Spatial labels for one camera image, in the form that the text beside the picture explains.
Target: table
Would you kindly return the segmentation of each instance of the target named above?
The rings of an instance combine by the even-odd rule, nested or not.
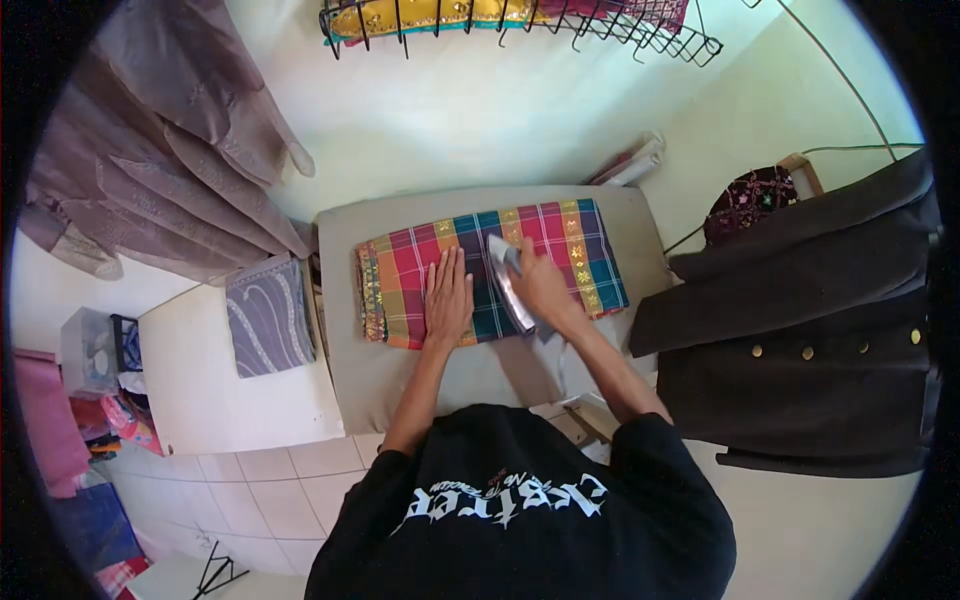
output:
[[[348,434],[385,431],[417,360],[417,350],[363,339],[353,249],[389,231],[507,206],[593,198],[607,228],[631,307],[594,322],[624,354],[636,303],[670,277],[653,215],[637,188],[551,185],[491,187],[393,197],[332,208],[317,216],[326,332],[333,387]],[[558,366],[563,355],[563,373]],[[650,372],[653,358],[634,361]],[[583,362],[559,337],[545,346],[507,338],[454,350],[441,383],[438,415],[475,403],[535,406],[596,391]]]

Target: clothes iron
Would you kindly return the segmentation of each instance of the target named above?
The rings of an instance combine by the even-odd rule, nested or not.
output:
[[[546,344],[547,340],[553,337],[556,331],[553,330],[553,327],[535,317],[523,305],[523,302],[514,292],[514,284],[510,281],[510,275],[507,271],[509,265],[518,275],[522,275],[520,271],[520,250],[492,233],[487,236],[487,248],[490,250],[493,279],[496,281],[497,291],[499,291],[500,298],[503,300],[504,310],[510,315],[510,320],[521,335],[529,335],[536,330],[537,337]]]

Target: person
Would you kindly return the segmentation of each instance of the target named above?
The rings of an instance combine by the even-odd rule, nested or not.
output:
[[[379,455],[313,563],[307,599],[720,598],[730,517],[656,393],[525,239],[516,294],[577,350],[621,423],[610,466],[521,408],[434,418],[473,311],[464,251],[426,276],[423,350]]]

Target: black metal stand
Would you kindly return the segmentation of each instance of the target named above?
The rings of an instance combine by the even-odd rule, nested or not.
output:
[[[367,52],[370,52],[370,37],[367,34],[367,28],[364,24],[363,7],[373,0],[324,0],[324,7],[320,10],[320,28],[326,36],[330,50],[334,58],[339,60],[342,52],[340,42],[334,41],[331,21],[340,14],[341,11],[355,7],[360,16],[360,33],[363,36],[364,46]],[[520,34],[530,33],[533,27],[542,27],[551,34],[556,35],[561,29],[573,32],[571,47],[575,52],[577,49],[577,39],[587,34],[594,34],[600,39],[612,37],[621,44],[633,43],[634,60],[642,63],[642,60],[636,57],[636,53],[643,48],[652,48],[658,54],[692,62],[697,66],[706,66],[713,57],[720,54],[723,44],[716,37],[708,36],[703,29],[703,18],[699,18],[700,7],[694,4],[692,7],[698,13],[698,19],[687,18],[688,22],[699,20],[700,29],[694,29],[666,18],[656,13],[656,0],[595,0],[592,10],[584,12],[567,11],[568,2],[564,2],[564,9],[560,14],[548,22],[534,22],[534,15],[539,6],[539,0],[534,0],[534,8],[530,13],[530,19],[524,27],[516,28],[514,31]],[[469,0],[469,13],[464,22],[464,32],[468,35],[473,28],[473,0]],[[400,44],[403,45],[403,52],[407,59],[410,59],[410,53],[407,49],[407,35],[403,32],[403,25],[400,20],[400,6],[398,0],[394,2],[396,13],[397,31],[396,36]],[[437,16],[434,36],[440,36],[441,23],[441,1],[437,2]],[[504,0],[503,11],[500,14],[500,21],[495,31],[502,32],[497,44],[501,48],[503,38],[510,29],[503,26],[507,13],[507,3]]]
[[[205,596],[209,594],[214,589],[222,588],[226,584],[232,581],[236,581],[250,572],[250,570],[247,569],[246,571],[240,573],[239,575],[234,576],[233,575],[233,559],[231,557],[221,556],[221,557],[213,558],[213,555],[216,554],[217,552],[218,545],[220,545],[220,542],[218,541],[213,542],[213,549],[210,550],[210,558],[206,559],[204,574],[200,578],[200,584],[197,586],[197,595],[193,597],[193,600],[198,600],[201,596]],[[210,569],[210,563],[212,563],[213,561],[223,561],[224,563],[220,565],[220,568],[218,568],[217,571],[213,574],[213,576],[210,577],[209,581],[204,581],[206,579],[206,572],[208,569]],[[220,577],[220,574],[223,573],[224,569],[227,568],[228,566],[230,567],[230,578],[224,581],[222,584],[217,584],[216,586],[213,586],[213,582],[217,581],[217,578]]]

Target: maroon embroidered fabric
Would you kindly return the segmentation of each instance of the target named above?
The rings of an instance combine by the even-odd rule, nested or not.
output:
[[[733,180],[704,220],[708,246],[720,246],[772,212],[795,204],[790,172],[780,166],[748,171]]]
[[[551,17],[579,14],[602,19],[625,14],[677,34],[684,24],[687,2],[689,0],[540,0],[537,9]]]

